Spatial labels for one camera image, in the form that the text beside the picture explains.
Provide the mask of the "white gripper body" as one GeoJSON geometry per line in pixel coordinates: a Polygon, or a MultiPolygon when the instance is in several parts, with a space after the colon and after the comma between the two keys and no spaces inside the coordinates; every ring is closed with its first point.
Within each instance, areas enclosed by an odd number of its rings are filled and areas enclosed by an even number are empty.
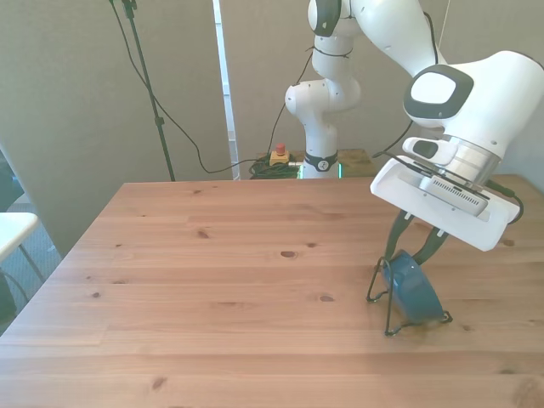
{"type": "Polygon", "coordinates": [[[488,190],[470,193],[395,159],[371,182],[371,193],[483,252],[497,245],[519,213],[518,205],[488,190]]]}

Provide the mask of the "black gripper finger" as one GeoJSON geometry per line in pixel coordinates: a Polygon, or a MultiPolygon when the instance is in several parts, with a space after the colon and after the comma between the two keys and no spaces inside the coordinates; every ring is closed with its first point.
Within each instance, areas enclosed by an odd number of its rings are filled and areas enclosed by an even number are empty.
{"type": "Polygon", "coordinates": [[[389,232],[384,257],[387,260],[390,260],[395,254],[395,249],[397,247],[400,236],[404,231],[409,227],[412,221],[412,214],[406,211],[400,211],[396,219],[394,220],[393,226],[389,232]]]}
{"type": "Polygon", "coordinates": [[[442,229],[433,227],[422,248],[412,257],[418,265],[427,262],[444,244],[447,233],[442,229]]]}

